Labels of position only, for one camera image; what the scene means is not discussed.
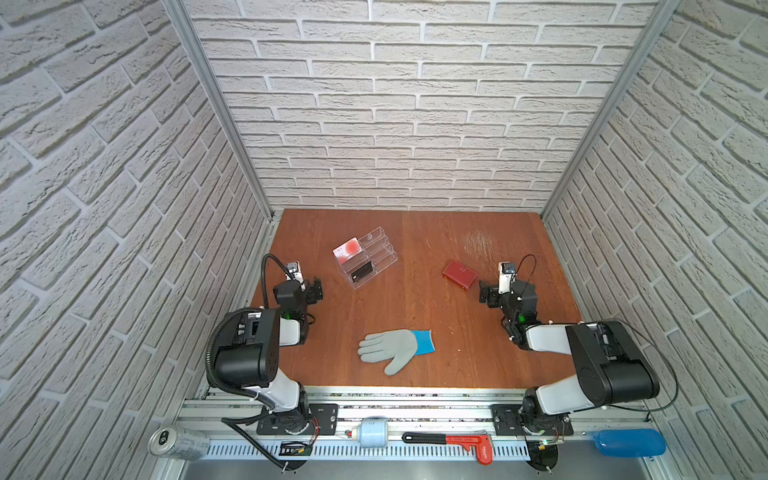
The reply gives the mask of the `red leather card holder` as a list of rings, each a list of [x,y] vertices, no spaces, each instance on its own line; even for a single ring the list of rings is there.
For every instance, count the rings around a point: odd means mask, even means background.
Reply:
[[[463,290],[469,290],[478,274],[458,260],[451,260],[444,268],[442,275]]]

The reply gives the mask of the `clear acrylic card organizer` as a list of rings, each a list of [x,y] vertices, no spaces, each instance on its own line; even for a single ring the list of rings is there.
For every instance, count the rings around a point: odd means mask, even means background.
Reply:
[[[394,265],[398,260],[398,255],[382,227],[377,227],[368,234],[356,238],[359,240],[362,252],[343,265],[339,265],[336,258],[335,260],[343,277],[354,289],[359,289],[384,270]],[[353,283],[350,274],[366,262],[372,263],[373,272],[362,281]]]

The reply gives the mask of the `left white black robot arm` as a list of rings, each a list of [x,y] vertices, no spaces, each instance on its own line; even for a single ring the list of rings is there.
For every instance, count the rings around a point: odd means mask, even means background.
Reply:
[[[268,289],[262,303],[227,313],[211,332],[204,366],[210,386],[260,402],[268,414],[307,421],[306,392],[279,367],[280,349],[306,342],[314,317],[308,307],[323,299],[321,281],[304,278],[298,262],[285,264],[267,253],[261,273],[273,261],[285,280]]]

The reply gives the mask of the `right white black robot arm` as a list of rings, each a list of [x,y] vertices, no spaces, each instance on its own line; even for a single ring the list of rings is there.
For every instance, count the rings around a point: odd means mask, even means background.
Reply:
[[[661,382],[620,320],[551,323],[538,320],[533,285],[509,281],[480,284],[479,302],[502,312],[501,326],[509,340],[526,351],[569,356],[575,374],[529,389],[523,397],[522,424],[539,428],[545,421],[565,419],[573,412],[653,399]]]

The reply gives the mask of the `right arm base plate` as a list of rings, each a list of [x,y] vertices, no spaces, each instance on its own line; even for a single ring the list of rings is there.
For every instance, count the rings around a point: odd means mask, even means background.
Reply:
[[[490,411],[498,436],[568,437],[574,434],[567,414],[527,412],[521,404],[493,404]]]

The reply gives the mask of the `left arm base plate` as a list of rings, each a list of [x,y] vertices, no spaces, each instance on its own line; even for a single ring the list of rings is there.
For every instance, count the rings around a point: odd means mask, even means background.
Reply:
[[[260,436],[309,436],[318,431],[319,436],[335,436],[339,405],[312,403],[306,409],[296,408],[260,420],[256,432]]]

